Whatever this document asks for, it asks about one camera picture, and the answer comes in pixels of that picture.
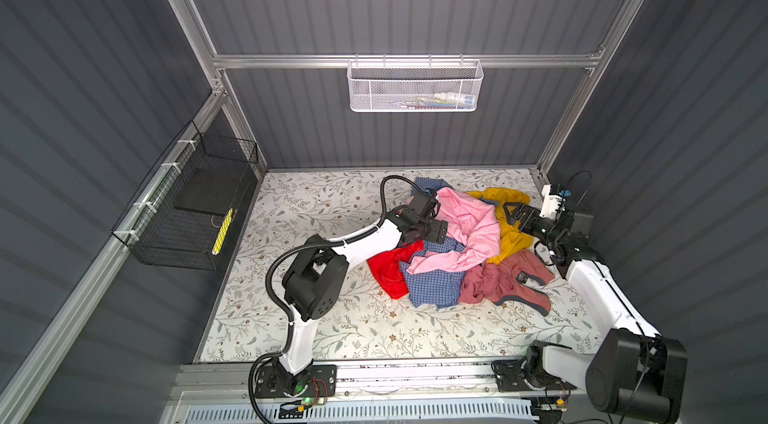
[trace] leaf pattern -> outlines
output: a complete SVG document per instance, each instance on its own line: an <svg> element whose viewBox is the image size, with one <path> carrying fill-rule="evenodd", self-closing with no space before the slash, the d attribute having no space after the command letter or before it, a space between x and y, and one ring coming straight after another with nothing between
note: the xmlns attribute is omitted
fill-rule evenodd
<svg viewBox="0 0 768 424"><path fill-rule="evenodd" d="M264 291L266 269L277 256L313 234L343 236L376 220L381 212L379 183L389 174L442 178L459 190L518 189L531 196L532 205L542 203L525 169L268 173L201 360L248 361L279 350L287 321ZM404 203L410 195L410 189L400 184L404 183L388 183L388 208ZM283 274L288 265L290 259L277 274ZM277 277L274 288L282 295ZM392 300L362 264L350 269L338 302L321 319L313 355L332 360L503 356L524 353L533 340L595 352L601 337L581 297L560 278L542 290L552 301L546 318L515 302L416 309L407 296Z"/></svg>

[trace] red garment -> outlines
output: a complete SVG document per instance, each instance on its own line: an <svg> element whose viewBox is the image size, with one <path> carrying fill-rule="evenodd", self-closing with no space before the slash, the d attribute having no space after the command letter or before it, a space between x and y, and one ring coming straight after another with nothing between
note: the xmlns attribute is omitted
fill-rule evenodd
<svg viewBox="0 0 768 424"><path fill-rule="evenodd" d="M550 272L529 250L523 249L504 259L499 265L485 263L467 271L462 282L461 304L477 304L488 299L501 305L508 300L528 304L546 316L552 310L549 296L540 290L520 284L518 276L526 275L540 284L554 280Z"/></svg>
<svg viewBox="0 0 768 424"><path fill-rule="evenodd" d="M388 250L368 259L371 274L379 285L393 299L408 294L406 278L400 271L400 261L410 262L414 253L424 250L424 241L417 241L399 249Z"/></svg>

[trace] pile of clothes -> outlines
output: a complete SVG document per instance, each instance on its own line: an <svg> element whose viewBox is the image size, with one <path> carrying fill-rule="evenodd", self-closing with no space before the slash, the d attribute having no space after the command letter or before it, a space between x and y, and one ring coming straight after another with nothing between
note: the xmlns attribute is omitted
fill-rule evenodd
<svg viewBox="0 0 768 424"><path fill-rule="evenodd" d="M448 222L443 244L419 240L368 259L371 273L393 299L408 295L413 305L438 309L477 304L524 303L546 316L549 297L525 284L551 283L554 275L528 248L533 237L506 221L505 202L531 199L505 188L460 192L442 179L417 178L416 185L436 194L437 218Z"/></svg>

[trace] mustard yellow garment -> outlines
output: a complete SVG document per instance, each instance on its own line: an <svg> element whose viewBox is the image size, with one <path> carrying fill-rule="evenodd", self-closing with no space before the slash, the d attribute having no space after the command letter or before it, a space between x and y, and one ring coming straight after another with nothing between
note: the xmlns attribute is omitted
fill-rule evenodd
<svg viewBox="0 0 768 424"><path fill-rule="evenodd" d="M496 220L502 226L502 253L488 259L489 263L499 264L520 249L527 249L533 245L533 236L520 232L519 223L515 223L514 226L507 224L507 216L504 214L505 202L531 203L531 199L525 192L506 188L488 188L483 191L471 190L467 194L475 199L489 199L498 202Z"/></svg>

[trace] white bottle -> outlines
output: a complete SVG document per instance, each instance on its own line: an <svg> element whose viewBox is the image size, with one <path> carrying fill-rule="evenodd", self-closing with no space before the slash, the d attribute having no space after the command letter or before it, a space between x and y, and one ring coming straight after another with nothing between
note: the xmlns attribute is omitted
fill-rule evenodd
<svg viewBox="0 0 768 424"><path fill-rule="evenodd" d="M463 108L475 107L475 96L472 94L460 94L458 92L438 92L435 94L437 99L443 101L453 102Z"/></svg>

